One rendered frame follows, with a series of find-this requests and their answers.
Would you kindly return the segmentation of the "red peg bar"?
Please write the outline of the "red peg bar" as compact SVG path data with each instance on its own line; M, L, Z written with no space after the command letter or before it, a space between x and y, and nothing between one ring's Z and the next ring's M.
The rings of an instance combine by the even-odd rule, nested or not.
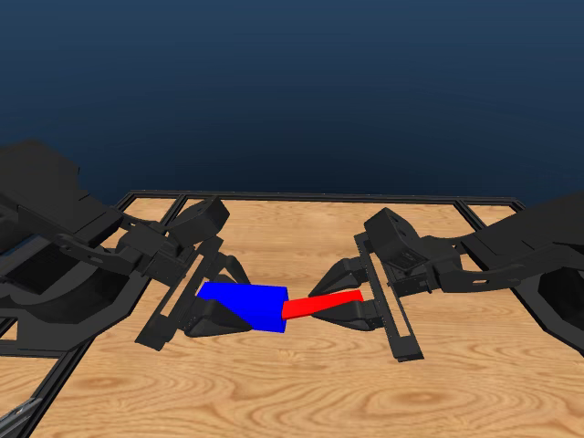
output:
M358 289L316 297L292 299L284 302L281 317L283 320L303 318L352 301L363 301L363 296Z

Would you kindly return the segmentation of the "blue hollow socket block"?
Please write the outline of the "blue hollow socket block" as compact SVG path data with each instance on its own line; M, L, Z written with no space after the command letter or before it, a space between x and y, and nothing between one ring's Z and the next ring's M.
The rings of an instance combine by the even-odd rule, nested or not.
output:
M214 299L248 322L254 330L284 333L282 319L284 303L288 301L285 287L206 282L198 297Z

